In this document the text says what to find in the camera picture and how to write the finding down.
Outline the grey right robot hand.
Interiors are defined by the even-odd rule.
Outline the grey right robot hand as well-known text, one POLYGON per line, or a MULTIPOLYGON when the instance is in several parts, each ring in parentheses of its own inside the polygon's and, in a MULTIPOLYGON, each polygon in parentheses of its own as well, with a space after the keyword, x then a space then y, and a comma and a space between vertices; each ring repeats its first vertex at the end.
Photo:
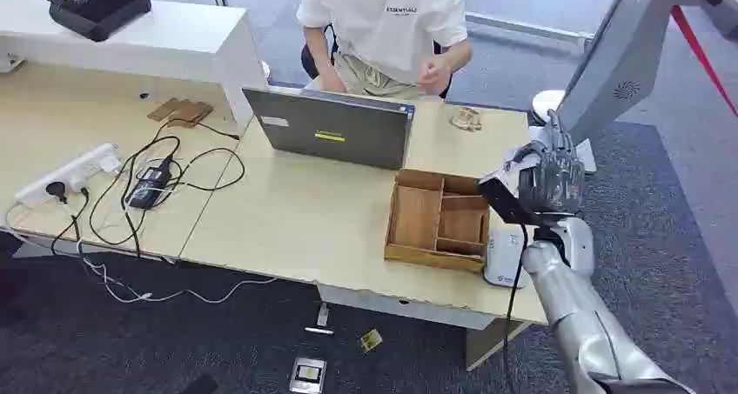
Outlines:
POLYGON ((476 188, 504 223, 542 226, 545 215, 576 213, 584 176, 571 136, 550 110, 543 138, 513 150, 499 169, 477 181, 476 188))

